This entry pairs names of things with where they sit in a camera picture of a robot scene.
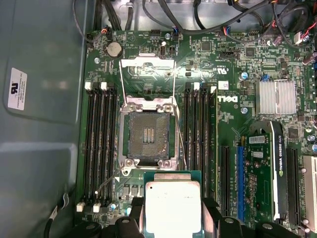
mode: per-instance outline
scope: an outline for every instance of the green circuit board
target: green circuit board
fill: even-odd
[[[257,35],[252,32],[232,33],[234,37],[245,39],[255,38]],[[207,179],[204,183],[204,196],[216,198],[220,204],[220,210],[226,210],[229,216],[238,217],[239,190],[242,189],[239,183],[239,176],[243,174],[243,203],[244,221],[250,227],[254,227],[257,221],[262,219],[272,220],[271,211],[271,164],[265,163],[265,169],[261,174],[252,173],[251,167],[245,164],[251,156],[250,146],[243,142],[248,138],[249,127],[258,120],[274,120],[283,126],[285,146],[297,149],[298,164],[301,167],[302,155],[312,154],[307,149],[309,142],[307,136],[317,136],[314,127],[316,115],[316,96],[314,70],[311,65],[304,66],[302,60],[313,52],[313,46],[303,49],[292,49],[281,43],[273,46],[272,41],[275,34],[264,36],[254,43],[240,44],[229,39],[220,33],[208,33],[195,36],[174,35],[173,32],[161,31],[117,31],[112,32],[112,38],[104,35],[92,45],[87,47],[85,82],[107,82],[108,86],[114,88],[115,93],[109,97],[112,104],[111,117],[113,118],[113,129],[109,133],[113,136],[113,162],[111,170],[119,168],[117,159],[118,140],[120,131],[120,107],[123,104],[123,93],[120,81],[119,61],[121,59],[135,59],[139,54],[155,54],[161,60],[175,60],[175,72],[173,68],[156,68],[151,64],[144,64],[142,67],[122,68],[123,84],[126,95],[131,97],[153,100],[154,98],[169,98],[173,94],[173,78],[175,76],[175,99],[179,108],[181,133],[185,140],[185,151],[180,147],[180,158],[178,170],[184,169],[182,155],[187,155],[187,167],[194,170],[197,168],[191,165],[194,157],[197,156],[205,162],[204,172]],[[122,56],[118,59],[109,57],[106,46],[111,42],[118,42],[122,46]],[[248,79],[241,78],[242,73],[248,74]],[[256,83],[263,79],[264,75],[269,76],[269,81],[285,80],[295,84],[296,113],[291,115],[266,115],[256,112]],[[200,93],[197,101],[194,100],[193,85],[199,83]],[[85,191],[85,174],[89,174],[85,158],[87,157],[87,141],[91,140],[87,135],[89,130],[88,121],[91,96],[84,89],[82,104],[82,123],[78,162],[77,179],[77,202],[83,201]],[[204,123],[195,123],[200,119]],[[125,116],[125,128],[129,127],[129,116]],[[171,119],[170,129],[175,128],[175,119]],[[188,140],[195,137],[205,138],[209,144],[205,147],[193,147],[187,145]],[[123,153],[128,154],[128,138],[130,131],[124,129]],[[169,139],[169,156],[173,155],[173,139]],[[245,149],[243,154],[244,169],[237,172],[237,146]],[[259,151],[269,152],[269,147],[263,145]],[[221,166],[226,159],[228,164],[228,177],[223,176]],[[111,203],[116,204],[116,209],[105,207],[100,213],[95,214],[91,210],[85,213],[76,213],[77,223],[82,220],[95,220],[103,226],[110,224],[113,217],[126,215],[126,209],[130,206],[134,196],[142,196],[144,170],[132,170],[129,176],[119,173],[112,182]],[[255,193],[250,191],[257,187],[256,182],[263,180],[265,185]],[[305,215],[305,193],[304,181],[299,174],[299,199],[302,208],[302,215]],[[265,214],[257,212],[256,203],[250,202],[251,197],[258,197],[257,203],[267,206]],[[283,225],[295,233],[303,235],[300,229],[290,224],[287,219]]]

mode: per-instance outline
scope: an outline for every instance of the ram slot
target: ram slot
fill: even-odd
[[[98,173],[100,168],[100,160],[98,158],[99,140],[100,140],[100,117],[101,117],[101,104],[102,95],[99,90],[96,90],[96,105],[94,112],[94,128],[93,128],[93,170],[92,170],[92,193],[91,198],[95,197],[95,191],[98,188]]]
[[[237,147],[238,219],[244,221],[244,147]]]
[[[288,220],[291,224],[301,224],[301,204],[299,200],[299,176],[297,149],[286,149]]]
[[[202,195],[208,197],[208,97],[207,89],[200,89],[200,123],[199,123],[199,167],[202,172]]]
[[[89,161],[90,161],[90,151],[91,151],[91,134],[92,134],[92,116],[94,111],[94,95],[90,92],[88,94],[88,109],[87,109],[87,127],[86,127],[86,139],[85,139],[85,161],[84,161],[84,200],[89,198]]]
[[[197,169],[197,130],[198,130],[198,116],[197,113],[199,112],[199,104],[198,98],[199,91],[194,90],[191,94],[192,97],[192,130],[191,130],[191,156],[190,156],[190,170]]]
[[[103,92],[103,107],[102,107],[102,114],[103,114],[103,123],[101,124],[101,131],[102,131],[102,154],[101,154],[101,176],[99,180],[99,185],[102,184],[107,179],[107,170],[106,170],[106,164],[107,164],[107,155],[106,155],[106,140],[107,140],[107,132],[108,132],[108,111],[109,111],[109,96],[107,91]],[[102,195],[101,199],[106,199],[106,190],[105,187],[103,187],[100,191],[100,194]]]
[[[184,135],[184,155],[186,158],[186,164],[189,166],[189,107],[190,107],[190,88],[191,84],[186,84],[184,91],[184,113],[183,113],[183,135]]]
[[[230,164],[229,164],[229,146],[221,146],[221,211],[223,216],[230,216]]]
[[[107,144],[106,149],[109,151],[108,153],[108,164],[107,164],[107,178],[110,178],[113,175],[114,170],[114,144],[115,144],[115,123],[116,123],[116,103],[117,96],[115,93],[115,89],[111,89],[109,94],[109,112],[108,112],[108,121],[109,121],[109,130],[107,136]],[[107,200],[112,200],[112,185],[111,181],[107,186]]]

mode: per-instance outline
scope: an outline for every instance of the white sticker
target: white sticker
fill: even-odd
[[[12,68],[9,87],[8,108],[24,110],[27,74]]]
[[[229,90],[229,82],[228,81],[218,81],[218,89],[219,90]]]
[[[253,151],[253,157],[262,159],[263,158],[263,152]]]
[[[249,144],[262,144],[262,143],[265,143],[264,135],[249,137]]]

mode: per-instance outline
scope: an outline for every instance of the black cable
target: black cable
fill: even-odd
[[[128,9],[128,20],[127,23],[125,24],[125,31],[128,31],[131,29],[131,25],[132,25],[132,20],[133,20],[133,7],[129,7]]]
[[[294,49],[301,49],[301,48],[306,47],[306,46],[310,45],[311,43],[313,43],[313,39],[315,38],[316,33],[314,34],[313,37],[311,37],[310,41],[309,41],[307,44],[304,44],[304,45],[302,45],[302,46],[295,46],[295,45],[293,45],[293,43],[290,42],[290,41],[287,39],[286,35],[284,34],[283,29],[282,29],[282,26],[281,26],[281,23],[280,23],[280,20],[281,20],[286,14],[283,15],[283,14],[282,14],[283,11],[282,11],[281,14],[280,14],[280,17],[281,17],[281,19],[280,19],[280,18],[277,16],[277,13],[276,13],[276,4],[275,4],[275,3],[272,4],[272,9],[273,9],[273,14],[274,14],[274,18],[275,18],[276,27],[277,27],[278,30],[280,31],[280,34],[281,34],[281,36],[283,37],[284,41],[285,41],[290,47],[292,47],[292,48],[294,48]]]
[[[195,21],[197,23],[197,25],[199,26],[200,29],[204,30],[206,29],[205,26],[202,24],[202,22],[199,19],[198,16],[198,6],[200,5],[200,3],[202,2],[202,0],[194,0],[194,17],[195,17]]]
[[[165,0],[158,0],[159,5],[161,6],[161,8],[163,9],[163,11],[165,12],[165,14],[167,15],[167,17],[173,22],[173,24],[178,28],[179,32],[183,33],[184,35],[198,35],[198,34],[203,34],[203,33],[208,33],[211,31],[219,31],[222,30],[223,26],[228,26],[234,22],[236,22],[238,19],[244,17],[245,15],[249,14],[250,12],[255,11],[256,9],[259,9],[263,6],[266,6],[270,3],[270,0],[264,0],[256,5],[254,5],[253,7],[249,8],[248,10],[246,10],[245,12],[233,17],[232,19],[226,21],[225,23],[218,25],[218,26],[214,26],[211,28],[206,28],[204,30],[186,30],[184,29],[179,22],[177,21],[177,19],[175,18],[175,16],[173,15],[173,13],[170,11],[169,7],[167,6]]]
[[[44,229],[44,238],[49,238],[50,237],[50,229],[53,223],[53,219],[49,218],[48,221],[46,222],[45,229]]]
[[[117,14],[115,13],[115,10],[114,10],[111,2],[109,0],[103,0],[103,4],[106,8],[107,15],[109,17],[109,21],[111,23],[112,28],[114,30],[121,31],[122,29],[121,29],[120,21],[118,19]]]
[[[236,9],[237,11],[240,11],[240,12],[244,12],[244,11],[248,10],[248,8],[246,8],[245,6],[240,5],[237,2],[235,2],[232,6],[233,6],[234,9]],[[254,16],[258,20],[258,22],[259,22],[261,27],[264,27],[263,19],[258,13],[250,12],[249,14]]]
[[[97,35],[95,38],[93,39],[88,39],[87,36],[83,33],[82,29],[80,28],[80,25],[78,23],[78,19],[77,19],[77,15],[76,15],[76,0],[73,0],[73,4],[72,4],[72,10],[73,10],[73,16],[74,16],[74,20],[76,23],[76,28],[78,29],[79,34],[89,43],[93,43],[96,40],[98,40],[100,38],[100,36],[102,35],[101,33],[99,35]]]
[[[148,10],[146,9],[146,7],[145,7],[145,1],[146,1],[146,0],[142,0],[142,8],[143,8],[143,11],[144,11],[145,15],[146,15],[149,19],[151,19],[153,22],[156,22],[158,25],[161,25],[161,26],[166,27],[166,28],[168,28],[168,29],[172,28],[171,26],[169,26],[169,25],[167,25],[167,24],[165,24],[165,23],[163,23],[163,22],[161,22],[161,21],[159,21],[159,20],[156,20],[156,19],[148,12]]]

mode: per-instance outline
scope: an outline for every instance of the pcie slot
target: pcie slot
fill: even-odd
[[[94,111],[94,94],[88,92],[88,110],[87,110],[87,127],[86,127],[86,142],[85,142],[85,159],[84,159],[84,199],[89,198],[89,161],[90,161],[90,150],[91,150],[91,132],[92,132],[92,120]]]
[[[106,181],[107,179],[107,156],[106,156],[106,148],[105,148],[105,141],[107,139],[107,131],[108,131],[108,111],[109,111],[109,96],[107,91],[103,92],[103,107],[102,107],[102,115],[103,115],[103,123],[101,124],[101,132],[102,132],[102,154],[101,154],[101,172],[100,172],[100,181],[99,185]],[[100,191],[102,194],[101,199],[106,199],[105,187],[103,187]]]
[[[184,155],[186,158],[186,164],[189,166],[189,105],[190,105],[190,87],[191,84],[185,85],[184,91],[184,114],[183,114],[183,135],[184,135]]]
[[[299,200],[298,153],[297,149],[286,149],[288,220],[291,224],[301,224],[301,204]]]
[[[98,160],[98,146],[100,140],[100,115],[101,115],[101,102],[102,95],[101,92],[96,89],[95,92],[96,102],[95,102],[95,110],[93,116],[93,131],[92,131],[92,148],[93,148],[93,162],[92,162],[92,191],[91,198],[95,196],[95,191],[97,189],[98,183],[98,168],[100,167],[100,160]]]
[[[194,90],[191,94],[192,97],[192,130],[191,130],[191,160],[190,160],[190,170],[197,169],[197,129],[198,129],[198,118],[197,113],[198,108],[198,90]]]
[[[229,164],[229,146],[221,146],[221,211],[224,216],[230,216],[230,164]]]
[[[238,219],[244,221],[244,147],[237,147]]]
[[[115,123],[116,123],[116,93],[115,89],[111,89],[109,92],[109,113],[108,113],[108,120],[109,120],[109,133],[107,137],[107,144],[106,144],[106,150],[109,151],[108,154],[108,165],[107,165],[107,178],[111,177],[113,175],[114,170],[114,139],[115,139]],[[107,200],[112,200],[112,182],[110,182],[107,185]]]

